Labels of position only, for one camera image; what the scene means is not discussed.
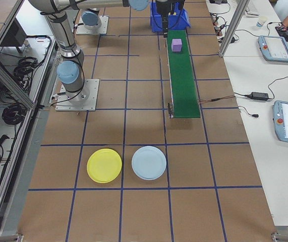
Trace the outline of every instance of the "blue tape line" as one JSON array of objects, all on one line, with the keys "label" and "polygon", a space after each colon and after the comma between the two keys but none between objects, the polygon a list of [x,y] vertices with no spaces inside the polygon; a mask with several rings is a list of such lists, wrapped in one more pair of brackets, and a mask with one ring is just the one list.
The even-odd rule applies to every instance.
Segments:
[{"label": "blue tape line", "polygon": [[165,188],[30,188],[29,192],[59,192],[59,191],[151,191],[151,190],[207,190],[207,189],[258,189],[262,185],[249,186],[208,186],[208,187],[165,187]]},{"label": "blue tape line", "polygon": [[[129,70],[129,54],[130,54],[130,23],[131,23],[131,8],[129,11],[129,26],[128,26],[128,57],[127,57],[127,70]],[[123,160],[125,160],[125,143],[126,143],[126,121],[127,121],[127,92],[128,92],[128,71],[126,72],[126,94],[125,94],[125,116],[124,116],[124,137],[123,137]],[[123,165],[123,169],[122,169],[122,181],[121,181],[121,192],[120,192],[120,214],[119,214],[119,237],[118,237],[118,241],[121,242],[122,241],[122,225],[123,225],[123,196],[124,196],[124,192],[123,192],[123,187],[124,187],[124,170],[125,170],[125,166]]]},{"label": "blue tape line", "polygon": [[[190,40],[189,40],[189,38],[188,38],[188,46],[189,46],[189,49],[190,49],[190,51],[191,51],[191,46],[190,46]],[[191,61],[192,61],[192,67],[193,67],[194,77],[195,77],[195,80],[197,80],[196,73],[195,73],[194,62],[193,62],[193,57],[192,57],[192,56],[191,56]],[[196,83],[196,87],[197,87],[198,96],[200,97],[198,82],[196,81],[195,83]],[[214,168],[213,168],[213,162],[212,162],[212,157],[211,157],[211,151],[210,151],[210,145],[209,145],[209,140],[208,140],[208,134],[207,134],[207,131],[206,131],[206,124],[205,124],[205,120],[204,120],[204,113],[203,113],[203,109],[201,109],[201,108],[202,108],[202,105],[200,104],[201,118],[202,118],[202,123],[203,123],[203,128],[204,128],[205,139],[206,139],[206,142],[207,142],[207,149],[208,149],[208,154],[209,154],[209,159],[210,159],[210,165],[211,165],[213,183],[214,183],[214,186],[215,186],[215,194],[216,194],[216,199],[217,199],[217,203],[218,203],[218,209],[219,209],[219,215],[220,215],[220,220],[221,220],[223,238],[224,238],[224,241],[227,242],[226,232],[225,232],[225,227],[224,227],[224,221],[223,221],[223,215],[222,215],[222,211],[221,211],[221,204],[220,204],[220,200],[219,200],[218,190],[217,190],[217,188],[216,188],[215,172],[214,172]]]},{"label": "blue tape line", "polygon": [[[167,143],[167,146],[181,146],[181,145],[244,145],[246,142],[201,142],[201,143]],[[123,144],[46,144],[41,147],[59,147],[59,146],[118,146]],[[125,144],[125,146],[164,146],[165,144]]]},{"label": "blue tape line", "polygon": [[[157,36],[158,49],[160,50],[159,36]],[[164,86],[162,78],[162,64],[159,57],[159,75],[160,75],[160,85],[162,89],[162,107],[164,107]],[[174,242],[174,228],[173,228],[173,218],[172,218],[172,205],[171,205],[171,194],[170,194],[170,182],[169,182],[169,165],[168,165],[168,150],[167,150],[167,138],[166,138],[166,118],[165,111],[163,111],[163,128],[164,128],[164,142],[165,142],[165,157],[166,157],[166,177],[167,177],[167,197],[168,197],[168,210],[169,210],[169,226],[170,226],[170,237],[171,241]]]},{"label": "blue tape line", "polygon": [[195,81],[230,81],[229,78],[195,79]]}]

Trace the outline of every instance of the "robotic arm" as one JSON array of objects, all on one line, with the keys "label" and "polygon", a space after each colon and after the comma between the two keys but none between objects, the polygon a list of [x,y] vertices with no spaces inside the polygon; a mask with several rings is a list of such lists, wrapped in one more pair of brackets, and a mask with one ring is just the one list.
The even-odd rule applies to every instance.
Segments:
[{"label": "robotic arm", "polygon": [[[162,16],[162,28],[164,37],[167,37],[168,32],[168,14],[174,12],[175,3],[179,2],[179,9],[183,8],[185,0],[157,0],[157,12]],[[61,80],[66,90],[66,99],[71,105],[79,107],[72,110],[87,110],[86,102],[96,100],[97,88],[87,87],[85,83],[90,83],[95,80],[84,80],[81,74],[83,73],[82,64],[84,55],[80,47],[76,44],[73,33],[70,28],[66,9],[85,9],[87,13],[82,14],[82,20],[85,25],[99,25],[98,13],[99,8],[108,7],[129,7],[141,11],[148,6],[148,0],[29,0],[31,5],[41,11],[41,14],[46,17],[46,20],[52,30],[52,33],[60,46],[60,53],[63,62],[57,67],[57,75]]]},{"label": "robotic arm", "polygon": [[175,3],[179,3],[179,10],[183,9],[185,0],[156,0],[156,11],[161,15],[163,36],[168,33],[168,14],[174,13]]}]

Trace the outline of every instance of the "metal mounting plate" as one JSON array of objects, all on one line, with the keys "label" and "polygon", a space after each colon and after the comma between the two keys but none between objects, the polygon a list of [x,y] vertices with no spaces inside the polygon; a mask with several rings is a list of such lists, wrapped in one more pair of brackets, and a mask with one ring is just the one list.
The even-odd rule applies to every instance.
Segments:
[{"label": "metal mounting plate", "polygon": [[84,25],[78,26],[78,29],[76,31],[77,35],[106,35],[107,29],[108,29],[108,21],[109,16],[99,16],[101,19],[101,26],[98,29],[86,29]]},{"label": "metal mounting plate", "polygon": [[[83,105],[76,106],[69,101],[67,101],[66,95],[59,96],[58,102],[65,101],[62,103],[58,103],[55,107],[56,111],[95,111],[97,105],[97,97],[99,90],[99,79],[86,79],[84,86],[86,86],[90,91],[90,96],[83,103]],[[65,92],[65,88],[62,85],[60,92]]]}]

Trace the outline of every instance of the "green conveyor belt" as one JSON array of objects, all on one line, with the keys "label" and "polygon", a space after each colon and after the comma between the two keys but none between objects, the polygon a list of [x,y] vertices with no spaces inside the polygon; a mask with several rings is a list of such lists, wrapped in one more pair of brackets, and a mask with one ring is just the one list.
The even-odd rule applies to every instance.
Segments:
[{"label": "green conveyor belt", "polygon": [[[182,40],[181,52],[172,52],[172,39]],[[170,30],[167,37],[168,64],[172,92],[172,117],[200,117],[196,84],[193,78],[185,30]]]}]

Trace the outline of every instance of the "black device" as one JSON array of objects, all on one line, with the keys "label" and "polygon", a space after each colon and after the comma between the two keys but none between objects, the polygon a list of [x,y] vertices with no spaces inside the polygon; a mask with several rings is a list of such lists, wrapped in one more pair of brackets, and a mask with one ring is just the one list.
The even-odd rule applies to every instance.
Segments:
[{"label": "black device", "polygon": [[250,93],[249,98],[253,100],[260,100],[260,101],[267,101],[269,99],[268,93],[263,93],[263,92],[252,92]]},{"label": "black device", "polygon": [[227,0],[209,0],[211,4],[227,4]]},{"label": "black device", "polygon": [[0,47],[19,47],[24,44],[27,34],[15,18],[11,24],[7,34],[5,35]]},{"label": "black device", "polygon": [[276,29],[278,35],[279,35],[280,37],[284,37],[285,40],[288,42],[288,30],[287,30],[287,31],[281,31],[281,30],[279,29],[279,26],[275,27],[275,29]]},{"label": "black device", "polygon": [[[224,38],[224,37],[218,39],[218,42],[219,42],[219,43],[222,43],[222,42],[223,42],[223,38]],[[236,39],[235,39],[234,37],[232,37],[230,43],[235,43],[235,41],[236,41]]]}]

